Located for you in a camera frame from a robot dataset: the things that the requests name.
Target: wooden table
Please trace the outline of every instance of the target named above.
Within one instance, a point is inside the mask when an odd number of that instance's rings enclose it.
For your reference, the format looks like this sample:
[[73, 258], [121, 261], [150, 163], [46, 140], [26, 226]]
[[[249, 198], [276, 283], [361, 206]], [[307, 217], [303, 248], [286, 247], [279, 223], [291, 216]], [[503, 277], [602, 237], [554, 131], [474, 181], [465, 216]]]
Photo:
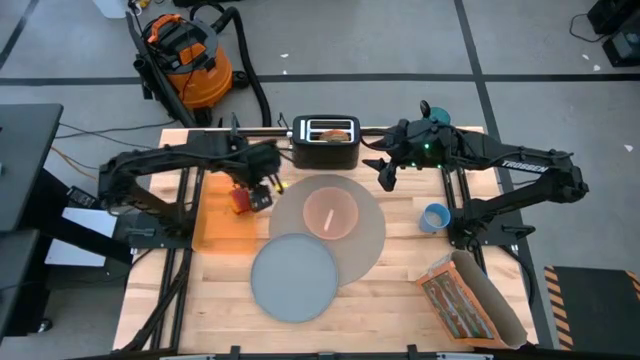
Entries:
[[[482, 131], [480, 127], [466, 129]], [[164, 130], [160, 145], [182, 144], [188, 131]], [[360, 149], [361, 159], [382, 155]], [[295, 169], [285, 161], [280, 177], [292, 184], [319, 173], [323, 172]], [[362, 164], [351, 171], [334, 173], [366, 187], [384, 212], [387, 237], [376, 265], [360, 280], [339, 288], [321, 316], [302, 324], [288, 324], [270, 318], [252, 299], [249, 273], [255, 254], [194, 253], [180, 337], [181, 354], [228, 353], [232, 345], [240, 345], [243, 353], [404, 352], [408, 344], [416, 344], [419, 351], [468, 350], [449, 340], [427, 298], [413, 283], [429, 265], [453, 250], [446, 232], [425, 235], [417, 225], [427, 204], [446, 204], [440, 170], [398, 171], [396, 189], [390, 193], [377, 183], [377, 173]], [[179, 178], [179, 171], [156, 174], [151, 179], [151, 192], [173, 201]], [[493, 170], [468, 171], [467, 178], [472, 197], [499, 194]], [[461, 204], [459, 194], [456, 188], [457, 203]], [[268, 241], [270, 211], [258, 213], [256, 220], [261, 244]], [[516, 312], [529, 341], [537, 343], [518, 263], [496, 247], [483, 250], [489, 278]], [[131, 271], [114, 348], [129, 342], [155, 307], [165, 252], [153, 251]], [[180, 258], [177, 256], [176, 268]], [[173, 313], [170, 308], [165, 317], [163, 346], [168, 345]]]

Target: translucent orange board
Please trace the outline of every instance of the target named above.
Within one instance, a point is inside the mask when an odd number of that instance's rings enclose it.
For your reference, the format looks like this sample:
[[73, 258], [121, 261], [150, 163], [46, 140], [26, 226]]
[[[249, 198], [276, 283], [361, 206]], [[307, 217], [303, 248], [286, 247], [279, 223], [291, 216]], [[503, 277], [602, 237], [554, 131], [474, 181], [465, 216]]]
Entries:
[[204, 254], [253, 254], [257, 249], [256, 215], [233, 212], [233, 181], [225, 174], [207, 174], [204, 178], [193, 250]]

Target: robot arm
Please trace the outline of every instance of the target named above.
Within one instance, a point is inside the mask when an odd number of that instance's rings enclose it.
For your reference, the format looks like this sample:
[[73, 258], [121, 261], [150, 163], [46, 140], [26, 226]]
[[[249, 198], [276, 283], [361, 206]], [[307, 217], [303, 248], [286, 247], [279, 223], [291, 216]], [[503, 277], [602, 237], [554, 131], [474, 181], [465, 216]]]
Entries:
[[125, 152], [112, 158], [100, 167], [98, 195], [107, 209], [130, 205], [158, 218], [169, 233], [188, 234], [190, 229], [184, 227], [189, 225], [181, 218], [184, 204], [167, 203], [151, 194], [137, 184], [138, 176], [189, 167], [222, 171], [250, 192], [252, 210], [260, 211], [272, 204], [269, 189], [261, 182], [268, 178], [280, 185], [280, 164], [276, 140], [250, 145], [233, 132], [205, 132], [184, 145]]
[[403, 119], [379, 134], [384, 137], [365, 145], [385, 151], [391, 159], [363, 162], [380, 173], [378, 182], [386, 191], [393, 191], [398, 167], [447, 171], [503, 167], [541, 175], [533, 184], [490, 200], [472, 199], [464, 208], [454, 210], [454, 225], [464, 223], [467, 230], [477, 230], [497, 215], [543, 201], [576, 202], [589, 191], [580, 168], [571, 162], [573, 154], [563, 151], [506, 145], [481, 133], [426, 119], [412, 122]]

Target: concrete floor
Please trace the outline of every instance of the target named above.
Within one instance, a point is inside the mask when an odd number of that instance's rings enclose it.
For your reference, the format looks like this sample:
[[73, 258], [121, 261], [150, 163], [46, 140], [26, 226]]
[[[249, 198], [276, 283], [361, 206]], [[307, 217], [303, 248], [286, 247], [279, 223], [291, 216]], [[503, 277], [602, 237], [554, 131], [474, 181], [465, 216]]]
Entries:
[[[53, 78], [66, 84], [80, 78], [101, 83], [136, 75], [131, 67], [134, 47], [124, 20], [105, 19], [91, 1], [34, 2], [35, 7], [24, 0], [0, 2], [2, 54], [8, 53], [6, 44], [12, 45], [12, 34], [25, 11], [30, 13], [6, 61], [0, 57], [0, 103], [61, 103], [65, 107], [61, 121], [85, 130], [168, 120], [158, 103], [142, 99], [139, 85], [32, 86], [29, 79]], [[505, 143], [575, 152], [575, 163], [582, 167], [591, 193], [576, 204], [540, 204], [522, 212], [524, 222], [538, 229], [528, 240], [538, 281], [544, 284], [542, 267], [550, 264], [640, 274], [640, 263], [635, 261], [640, 243], [634, 236], [640, 231], [634, 216], [640, 189], [633, 181], [640, 166], [636, 136], [640, 125], [634, 121], [640, 112], [640, 84], [595, 78], [599, 81], [489, 82], [495, 123], [494, 119], [485, 122], [486, 101], [481, 102], [474, 83], [477, 78], [471, 76], [479, 74], [472, 73], [469, 39], [465, 44], [456, 3], [464, 5], [484, 74], [637, 73], [634, 68], [612, 68], [599, 44], [569, 35], [571, 16], [587, 11], [594, 2], [244, 0], [234, 6], [243, 17], [259, 75], [282, 75], [283, 71], [288, 75], [451, 75], [439, 79], [450, 81], [428, 81], [437, 80], [428, 76], [425, 81], [355, 82], [278, 78], [263, 84], [276, 118], [281, 111], [290, 119], [305, 113], [344, 113], [357, 116], [364, 125], [392, 125], [403, 117], [417, 119], [418, 102], [426, 99], [447, 109], [457, 125], [497, 125]], [[176, 12], [170, 1], [152, 2], [141, 21], [144, 24], [168, 12]], [[206, 22], [216, 18], [207, 10], [199, 15]], [[576, 32], [595, 36], [584, 18], [577, 20]], [[239, 68], [232, 26], [222, 33], [221, 44]], [[244, 126], [260, 124], [250, 90], [226, 97], [215, 114], [228, 119], [232, 111]], [[110, 135], [155, 146], [160, 132], [153, 128]], [[68, 129], [60, 128], [60, 135], [67, 133]], [[56, 140], [54, 145], [92, 166], [131, 149], [90, 136]], [[639, 150], [628, 152], [624, 145]], [[95, 182], [74, 172], [57, 155], [51, 154], [45, 166], [66, 184], [95, 193]], [[526, 179], [520, 173], [512, 176], [514, 181]], [[541, 292], [545, 314], [552, 321], [544, 286]], [[0, 358], [60, 359], [106, 353], [122, 294], [122, 284], [55, 291], [47, 314], [56, 326], [45, 334], [5, 339]], [[544, 345], [557, 346], [555, 335]]]

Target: orange shop vacuum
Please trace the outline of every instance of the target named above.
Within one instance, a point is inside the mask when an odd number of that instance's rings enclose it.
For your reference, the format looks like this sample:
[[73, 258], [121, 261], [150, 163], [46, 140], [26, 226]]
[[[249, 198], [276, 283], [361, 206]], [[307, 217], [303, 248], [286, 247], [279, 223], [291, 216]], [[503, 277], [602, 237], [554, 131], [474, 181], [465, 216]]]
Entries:
[[[195, 18], [202, 6], [212, 6], [222, 15], [207, 25]], [[233, 20], [238, 36], [240, 56], [245, 71], [233, 71], [229, 58], [218, 44], [218, 34]], [[214, 2], [195, 5], [189, 20], [179, 14], [166, 14], [144, 28], [127, 13], [129, 33], [138, 54], [133, 63], [142, 79], [145, 99], [155, 98], [170, 117], [184, 127], [210, 127], [211, 109], [231, 89], [251, 85], [262, 113], [262, 126], [271, 126], [271, 110], [253, 70], [240, 13], [234, 7], [224, 9]]]

